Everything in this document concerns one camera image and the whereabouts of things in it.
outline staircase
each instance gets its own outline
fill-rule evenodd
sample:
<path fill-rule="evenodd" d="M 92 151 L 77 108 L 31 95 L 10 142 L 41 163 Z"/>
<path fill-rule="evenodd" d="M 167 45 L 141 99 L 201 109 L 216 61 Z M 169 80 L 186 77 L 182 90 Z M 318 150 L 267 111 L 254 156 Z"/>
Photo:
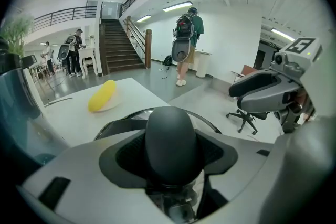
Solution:
<path fill-rule="evenodd" d="M 105 59 L 109 72 L 144 68 L 119 20 L 102 19 L 105 25 Z"/>

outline floor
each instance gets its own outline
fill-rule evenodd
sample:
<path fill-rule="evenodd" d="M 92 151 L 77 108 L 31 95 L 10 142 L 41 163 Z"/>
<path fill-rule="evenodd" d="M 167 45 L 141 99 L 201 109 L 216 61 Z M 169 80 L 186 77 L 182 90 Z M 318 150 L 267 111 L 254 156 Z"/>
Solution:
<path fill-rule="evenodd" d="M 107 80 L 133 78 L 156 96 L 161 98 L 163 101 L 169 102 L 191 91 L 192 89 L 195 89 L 196 87 L 199 87 L 203 84 L 208 85 L 211 82 L 211 78 L 205 77 L 201 79 L 196 77 L 194 72 L 189 71 L 185 78 L 187 84 L 185 86 L 178 87 L 175 85 L 177 81 L 176 67 L 170 66 L 170 69 L 168 70 L 168 77 L 166 79 L 162 79 L 166 76 L 166 72 L 159 71 L 161 68 L 165 69 L 165 66 L 158 62 L 152 61 L 150 69 L 132 69 L 127 71 L 119 71 L 103 77 L 97 77 L 91 68 L 89 69 L 89 74 L 85 79 L 82 79 L 82 77 L 69 78 L 69 76 L 66 76 L 65 71 L 59 71 L 55 76 L 47 79 L 55 92 L 50 89 L 46 81 L 40 80 L 45 95 L 39 84 L 36 83 L 35 85 L 43 103 L 46 104 L 71 93 L 101 85 Z"/>
<path fill-rule="evenodd" d="M 107 80 L 121 80 L 125 78 L 133 78 L 143 85 L 149 91 L 154 93 L 169 105 L 177 106 L 192 111 L 213 123 L 223 134 L 244 138 L 252 141 L 260 141 L 266 143 L 274 143 L 276 138 L 282 134 L 281 125 L 272 113 L 269 113 L 267 119 L 262 121 L 256 119 L 255 127 L 258 129 L 256 135 L 252 135 L 253 129 L 246 124 L 241 133 L 237 130 L 241 126 L 241 119 L 234 116 L 226 118 L 229 112 L 236 112 L 237 104 L 234 99 L 211 88 L 212 78 L 198 78 L 195 73 L 189 71 L 186 75 L 187 84 L 182 87 L 175 85 L 176 83 L 176 67 L 171 66 L 168 70 L 168 78 L 165 68 L 158 62 L 152 62 L 150 69 L 134 69 L 128 71 L 114 72 L 107 76 L 97 77 L 93 70 L 89 71 L 88 77 L 69 78 L 65 76 L 65 72 L 58 72 L 55 76 L 48 79 L 55 93 L 50 89 L 45 81 L 42 82 L 45 95 L 41 91 L 38 84 L 36 87 L 44 104 L 54 101 L 55 99 L 64 97 L 71 93 L 91 88 L 103 84 Z M 207 125 L 198 120 L 200 130 L 210 130 Z"/>
<path fill-rule="evenodd" d="M 168 104 L 192 111 L 204 117 L 223 134 L 232 137 L 274 143 L 276 138 L 283 134 L 281 125 L 273 113 L 269 113 L 264 121 L 260 119 L 253 121 L 258 130 L 257 134 L 252 134 L 253 129 L 249 124 L 245 124 L 242 132 L 238 133 L 237 130 L 241 127 L 242 119 L 234 116 L 226 117 L 229 112 L 236 113 L 237 101 L 210 87 L 197 87 L 188 92 L 188 94 L 183 94 L 168 102 Z"/>

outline green shirt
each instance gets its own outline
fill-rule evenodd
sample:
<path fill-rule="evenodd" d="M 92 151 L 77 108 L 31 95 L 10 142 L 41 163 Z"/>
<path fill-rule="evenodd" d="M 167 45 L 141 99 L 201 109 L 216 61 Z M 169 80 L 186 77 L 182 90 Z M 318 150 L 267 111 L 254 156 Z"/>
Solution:
<path fill-rule="evenodd" d="M 203 27 L 203 21 L 202 19 L 198 16 L 195 15 L 191 18 L 192 23 L 194 25 L 194 30 L 195 33 L 194 35 L 190 38 L 190 44 L 196 47 L 197 44 L 197 35 L 199 34 L 204 34 L 204 27 Z"/>

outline black backpack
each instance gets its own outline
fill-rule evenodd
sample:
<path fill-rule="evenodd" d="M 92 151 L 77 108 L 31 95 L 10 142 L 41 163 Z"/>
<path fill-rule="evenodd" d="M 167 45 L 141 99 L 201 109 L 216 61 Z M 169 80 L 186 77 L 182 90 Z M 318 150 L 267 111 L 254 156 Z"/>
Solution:
<path fill-rule="evenodd" d="M 165 59 L 164 59 L 164 61 L 163 61 L 163 64 L 165 65 L 165 66 L 171 66 L 172 65 L 172 62 L 173 62 L 173 58 L 172 58 L 172 56 L 171 55 L 168 55 Z"/>
<path fill-rule="evenodd" d="M 174 36 L 176 38 L 191 38 L 195 34 L 194 24 L 191 20 L 196 14 L 182 14 L 176 23 Z"/>

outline fluorescent light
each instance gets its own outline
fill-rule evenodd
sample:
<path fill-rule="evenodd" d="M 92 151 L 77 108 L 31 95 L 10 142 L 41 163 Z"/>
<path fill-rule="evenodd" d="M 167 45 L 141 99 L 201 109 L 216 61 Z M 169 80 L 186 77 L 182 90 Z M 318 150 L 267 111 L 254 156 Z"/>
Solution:
<path fill-rule="evenodd" d="M 289 39 L 290 41 L 294 41 L 294 40 L 295 40 L 295 38 L 292 38 L 292 37 L 290 37 L 290 36 L 284 34 L 283 32 L 278 31 L 278 30 L 275 29 L 275 28 L 272 29 L 272 32 L 273 32 L 273 33 L 276 33 L 276 34 L 278 34 L 278 35 L 281 35 L 281 36 L 283 36 L 283 37 Z"/>
<path fill-rule="evenodd" d="M 191 3 L 190 1 L 187 1 L 187 2 L 183 2 L 183 3 L 179 3 L 179 4 L 176 4 L 174 6 L 170 6 L 168 8 L 164 8 L 163 10 L 165 12 L 170 12 L 171 10 L 173 9 L 177 9 L 177 8 L 183 8 L 183 7 L 188 7 L 188 6 L 191 6 L 193 5 L 193 3 Z"/>
<path fill-rule="evenodd" d="M 146 20 L 148 18 L 150 18 L 151 15 L 146 15 L 145 17 L 142 17 L 141 19 L 137 20 L 138 23 L 142 22 L 143 20 Z"/>

